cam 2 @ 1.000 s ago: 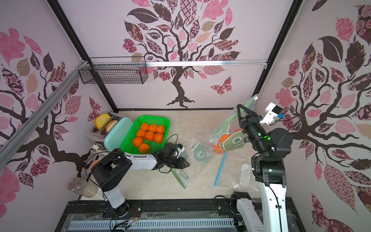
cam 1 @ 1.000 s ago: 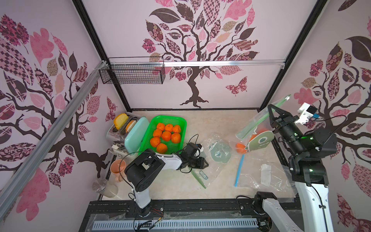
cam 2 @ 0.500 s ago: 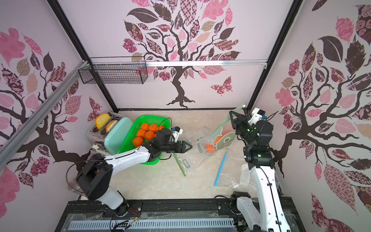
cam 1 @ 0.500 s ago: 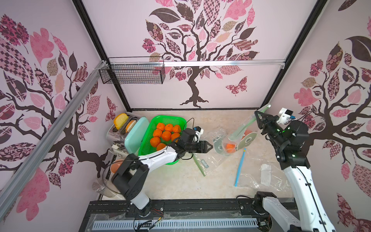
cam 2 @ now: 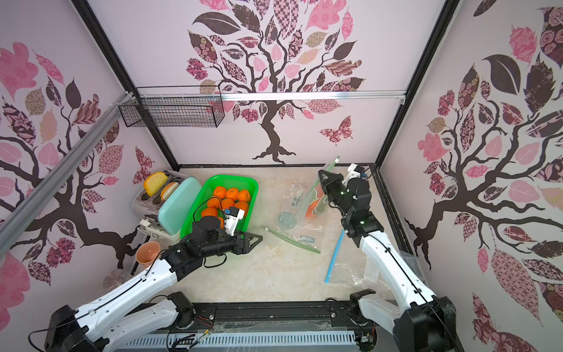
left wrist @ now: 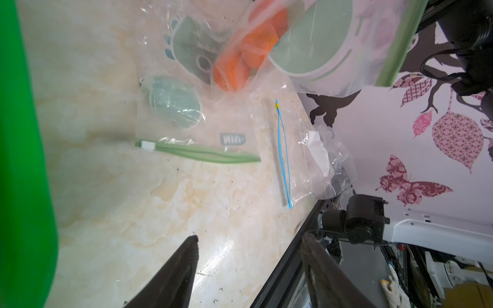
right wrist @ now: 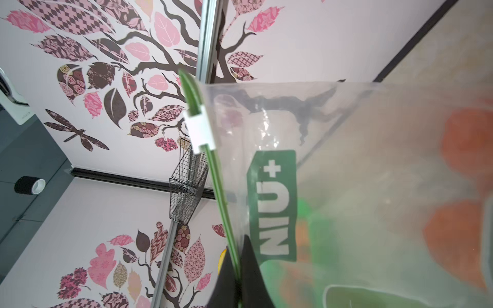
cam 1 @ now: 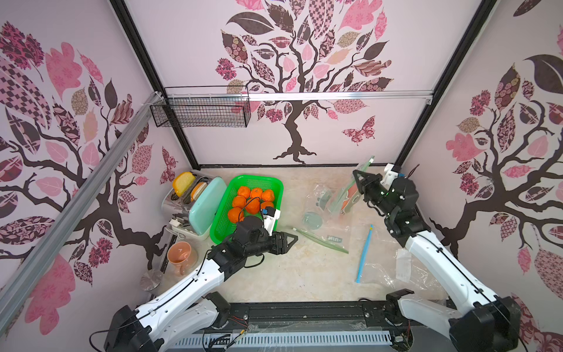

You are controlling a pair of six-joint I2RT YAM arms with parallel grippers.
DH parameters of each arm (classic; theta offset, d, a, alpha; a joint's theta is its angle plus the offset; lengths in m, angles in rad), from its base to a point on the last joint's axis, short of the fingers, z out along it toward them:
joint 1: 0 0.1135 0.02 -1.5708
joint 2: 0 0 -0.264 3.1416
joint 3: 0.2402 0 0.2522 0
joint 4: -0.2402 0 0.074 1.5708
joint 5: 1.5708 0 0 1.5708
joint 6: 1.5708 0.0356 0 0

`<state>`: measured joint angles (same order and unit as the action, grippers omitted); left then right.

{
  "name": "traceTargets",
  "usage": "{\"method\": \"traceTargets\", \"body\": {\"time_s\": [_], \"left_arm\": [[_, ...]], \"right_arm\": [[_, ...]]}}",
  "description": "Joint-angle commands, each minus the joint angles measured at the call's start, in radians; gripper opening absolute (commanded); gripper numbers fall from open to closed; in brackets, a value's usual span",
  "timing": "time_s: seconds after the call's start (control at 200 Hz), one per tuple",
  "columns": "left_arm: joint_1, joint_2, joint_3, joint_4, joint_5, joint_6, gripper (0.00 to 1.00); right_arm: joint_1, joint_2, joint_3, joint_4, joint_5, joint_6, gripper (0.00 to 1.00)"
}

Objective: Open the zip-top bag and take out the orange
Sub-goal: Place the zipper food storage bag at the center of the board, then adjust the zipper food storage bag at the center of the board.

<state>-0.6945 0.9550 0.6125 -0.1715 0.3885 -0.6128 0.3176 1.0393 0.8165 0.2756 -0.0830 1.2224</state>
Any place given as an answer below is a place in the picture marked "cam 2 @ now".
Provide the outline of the blue zip clear bag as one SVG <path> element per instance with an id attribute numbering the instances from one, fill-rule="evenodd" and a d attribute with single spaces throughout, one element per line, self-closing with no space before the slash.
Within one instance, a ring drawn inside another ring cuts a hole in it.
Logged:
<path id="1" fill-rule="evenodd" d="M 348 285 L 356 290 L 389 291 L 378 265 L 357 248 L 344 231 L 334 247 L 324 283 Z"/>

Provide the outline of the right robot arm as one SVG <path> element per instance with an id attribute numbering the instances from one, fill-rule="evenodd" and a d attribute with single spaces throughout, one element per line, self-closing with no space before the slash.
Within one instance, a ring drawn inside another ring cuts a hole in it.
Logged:
<path id="1" fill-rule="evenodd" d="M 358 292 L 350 299 L 361 316 L 392 334 L 400 351 L 461 351 L 455 306 L 429 289 L 392 246 L 370 210 L 372 194 L 361 167 L 352 166 L 346 176 L 320 170 L 318 177 L 328 204 L 342 215 L 344 234 L 375 264 L 394 296 L 390 303 L 374 290 Z"/>

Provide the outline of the orange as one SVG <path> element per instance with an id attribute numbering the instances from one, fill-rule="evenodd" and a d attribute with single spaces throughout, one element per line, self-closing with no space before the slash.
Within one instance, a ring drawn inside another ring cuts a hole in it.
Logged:
<path id="1" fill-rule="evenodd" d="M 213 216 L 213 217 L 218 217 L 218 209 L 217 208 L 205 208 L 202 212 L 201 212 L 201 217 L 206 217 L 206 216 Z"/>
<path id="2" fill-rule="evenodd" d="M 218 197 L 211 197 L 207 201 L 207 207 L 221 209 L 221 199 Z"/>
<path id="3" fill-rule="evenodd" d="M 227 210 L 231 207 L 234 207 L 234 206 L 235 206 L 235 201 L 233 199 L 225 198 L 221 201 L 221 209 L 223 211 L 225 211 L 225 210 Z"/>
<path id="4" fill-rule="evenodd" d="M 231 199 L 235 202 L 238 201 L 239 190 L 236 188 L 231 188 L 226 191 L 226 198 Z"/>
<path id="5" fill-rule="evenodd" d="M 250 203 L 252 201 L 252 196 L 250 195 L 250 192 L 248 190 L 243 189 L 238 192 L 237 200 L 239 202 Z"/>
<path id="6" fill-rule="evenodd" d="M 245 215 L 249 213 L 249 204 L 247 202 L 236 202 L 235 207 L 244 212 Z"/>
<path id="7" fill-rule="evenodd" d="M 225 199 L 227 195 L 227 189 L 224 186 L 218 186 L 213 191 L 213 196 L 220 199 Z"/>

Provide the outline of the green zip bag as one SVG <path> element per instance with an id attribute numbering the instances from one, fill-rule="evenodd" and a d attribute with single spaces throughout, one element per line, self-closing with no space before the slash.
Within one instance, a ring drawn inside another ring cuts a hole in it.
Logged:
<path id="1" fill-rule="evenodd" d="M 324 194 L 323 190 L 321 189 L 320 183 L 319 183 L 319 178 L 317 178 L 315 180 L 315 182 L 312 185 L 312 188 L 309 190 L 308 194 L 306 195 L 306 210 L 309 206 L 309 204 L 311 204 L 312 202 L 314 202 L 317 199 L 322 199 L 325 204 L 326 204 L 326 208 L 328 208 L 328 200 L 327 200 L 327 196 Z"/>
<path id="2" fill-rule="evenodd" d="M 314 219 L 305 218 L 305 198 L 313 183 L 309 186 L 293 183 L 279 200 L 274 223 L 265 230 L 299 249 L 320 254 L 328 216 L 325 212 Z"/>

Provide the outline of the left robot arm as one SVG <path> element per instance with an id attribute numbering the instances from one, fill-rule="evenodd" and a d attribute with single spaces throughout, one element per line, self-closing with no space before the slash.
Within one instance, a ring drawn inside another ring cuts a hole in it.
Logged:
<path id="1" fill-rule="evenodd" d="M 115 351 L 155 330 L 193 324 L 193 304 L 181 293 L 170 293 L 157 304 L 148 299 L 183 280 L 212 256 L 246 255 L 262 236 L 234 231 L 229 235 L 219 218 L 206 216 L 192 232 L 165 250 L 153 264 L 111 292 L 77 309 L 65 305 L 51 316 L 42 351 Z"/>

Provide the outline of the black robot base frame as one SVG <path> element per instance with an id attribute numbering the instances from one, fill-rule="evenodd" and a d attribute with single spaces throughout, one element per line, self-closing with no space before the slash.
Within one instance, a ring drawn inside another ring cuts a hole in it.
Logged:
<path id="1" fill-rule="evenodd" d="M 446 298 L 423 305 L 412 304 L 397 319 L 368 318 L 360 306 L 365 292 L 354 293 L 347 302 L 246 302 L 192 304 L 182 293 L 172 293 L 157 304 L 141 304 L 107 327 L 79 322 L 84 335 L 100 351 L 118 348 L 159 329 L 257 329 L 259 326 L 285 326 L 304 331 L 306 325 L 319 329 L 343 328 L 353 331 L 362 350 L 377 342 L 368 329 L 388 329 L 400 351 L 461 351 L 455 332 L 455 308 Z"/>

